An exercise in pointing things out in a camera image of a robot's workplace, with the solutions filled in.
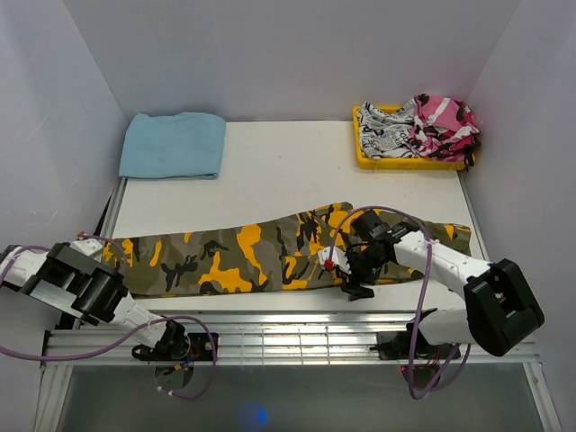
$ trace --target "camouflage pants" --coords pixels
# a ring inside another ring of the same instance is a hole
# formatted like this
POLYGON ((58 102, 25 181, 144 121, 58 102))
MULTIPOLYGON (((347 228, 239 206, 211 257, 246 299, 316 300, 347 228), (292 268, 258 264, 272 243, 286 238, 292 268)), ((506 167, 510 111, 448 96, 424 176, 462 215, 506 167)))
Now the camouflage pants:
MULTIPOLYGON (((330 245, 336 226, 353 209, 338 202, 269 222, 212 231, 139 238, 118 238, 128 257, 125 284, 136 296, 172 297, 222 293, 310 290, 341 284, 319 264, 318 252, 330 245)), ((393 225, 402 217, 377 211, 393 225)), ((343 247, 360 243, 350 218, 337 239, 343 247)), ((469 254, 470 229, 424 222, 441 243, 469 254)), ((104 248, 103 260, 119 266, 122 256, 104 248)), ((422 276, 414 269, 389 263, 379 284, 395 284, 422 276)))

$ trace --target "gray floor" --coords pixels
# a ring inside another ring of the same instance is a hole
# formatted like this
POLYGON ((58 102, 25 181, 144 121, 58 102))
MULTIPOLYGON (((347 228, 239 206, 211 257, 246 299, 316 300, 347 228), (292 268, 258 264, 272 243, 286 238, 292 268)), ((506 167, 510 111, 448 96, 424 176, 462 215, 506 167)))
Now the gray floor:
MULTIPOLYGON (((198 368, 189 392, 207 376, 198 368)), ((397 366, 221 367, 197 402, 156 390, 151 366, 75 366, 59 431, 543 430, 522 364, 469 364, 414 401, 397 366)))

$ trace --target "blue towel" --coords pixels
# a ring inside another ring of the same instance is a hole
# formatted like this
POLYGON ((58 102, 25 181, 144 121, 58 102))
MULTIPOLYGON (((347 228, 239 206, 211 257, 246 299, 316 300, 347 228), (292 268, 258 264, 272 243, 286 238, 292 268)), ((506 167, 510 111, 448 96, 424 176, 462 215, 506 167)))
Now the blue towel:
POLYGON ((211 114, 171 117, 139 113, 126 131, 120 176, 208 177, 220 172, 226 122, 211 114))

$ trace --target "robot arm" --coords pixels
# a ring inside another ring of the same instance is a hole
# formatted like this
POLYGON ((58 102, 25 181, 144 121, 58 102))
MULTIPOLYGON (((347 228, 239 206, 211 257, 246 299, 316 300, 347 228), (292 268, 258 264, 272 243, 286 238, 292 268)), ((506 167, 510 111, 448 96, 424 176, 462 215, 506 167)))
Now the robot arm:
MULTIPOLYGON (((41 254, 9 247, 0 254, 0 274, 13 262, 6 286, 95 326, 105 322, 130 330, 162 318, 139 306, 123 276, 95 259, 101 251, 94 239, 57 243, 41 254)), ((132 355, 144 361, 177 360, 191 348, 184 326, 174 321, 147 326, 134 337, 142 345, 132 355)))
MULTIPOLYGON (((364 250, 337 250, 333 255, 334 264, 346 276, 343 291, 352 300, 374 296, 360 284, 374 284, 387 262, 424 273, 428 242, 411 225, 402 222, 389 227, 374 211, 367 211, 352 226, 366 242, 364 250)), ((475 343, 494 356, 503 356, 544 324, 544 314, 515 263, 503 259, 494 264, 463 255, 437 240, 431 244, 431 278, 457 293, 466 309, 423 314, 418 330, 430 346, 475 343)), ((328 256, 329 248, 320 251, 320 262, 325 264, 328 256)))

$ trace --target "yellow tray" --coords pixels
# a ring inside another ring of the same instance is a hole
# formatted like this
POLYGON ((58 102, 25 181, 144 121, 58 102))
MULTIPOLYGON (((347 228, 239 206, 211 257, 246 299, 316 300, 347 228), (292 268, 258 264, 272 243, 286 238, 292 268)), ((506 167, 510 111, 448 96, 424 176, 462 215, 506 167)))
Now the yellow tray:
MULTIPOLYGON (((444 169, 456 171, 464 169, 464 162, 440 162, 438 160, 429 160, 422 157, 385 157, 383 159, 370 159, 362 152, 360 145, 360 129, 358 125, 358 117, 356 116, 361 107, 355 106, 353 113, 352 123, 354 124, 354 134, 356 143, 356 158, 358 165, 362 169, 444 169)), ((387 113, 396 113, 400 106, 378 106, 381 110, 387 113)))

